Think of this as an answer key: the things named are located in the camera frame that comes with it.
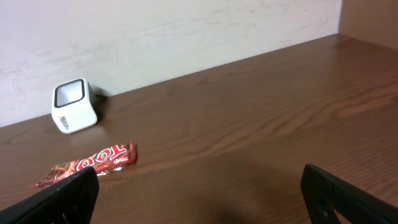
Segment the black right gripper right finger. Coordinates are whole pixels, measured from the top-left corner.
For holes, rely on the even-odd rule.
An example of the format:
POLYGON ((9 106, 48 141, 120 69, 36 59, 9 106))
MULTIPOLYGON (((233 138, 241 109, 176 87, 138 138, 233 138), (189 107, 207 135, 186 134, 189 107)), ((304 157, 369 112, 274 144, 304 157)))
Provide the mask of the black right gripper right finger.
POLYGON ((351 185, 337 176, 306 164, 300 189, 312 223, 397 223, 397 207, 351 185))

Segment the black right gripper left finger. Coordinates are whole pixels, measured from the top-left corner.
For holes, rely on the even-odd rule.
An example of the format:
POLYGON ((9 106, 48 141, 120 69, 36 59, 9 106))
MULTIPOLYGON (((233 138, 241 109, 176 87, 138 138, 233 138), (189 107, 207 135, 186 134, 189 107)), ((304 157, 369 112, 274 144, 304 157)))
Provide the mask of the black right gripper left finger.
POLYGON ((89 223, 99 192, 92 167, 1 210, 1 223, 89 223))

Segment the red chocolate bar wrapper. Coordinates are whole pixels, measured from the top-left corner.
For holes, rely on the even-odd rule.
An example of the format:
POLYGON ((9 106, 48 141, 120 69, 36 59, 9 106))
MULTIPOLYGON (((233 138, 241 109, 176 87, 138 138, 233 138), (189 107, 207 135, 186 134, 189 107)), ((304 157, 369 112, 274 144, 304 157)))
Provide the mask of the red chocolate bar wrapper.
POLYGON ((102 149, 85 159, 64 162, 53 166, 50 172, 41 178, 34 187, 46 188, 86 167, 94 168, 97 175, 106 175, 109 172, 119 171, 123 167, 135 164, 137 161, 137 144, 129 142, 117 144, 102 149))

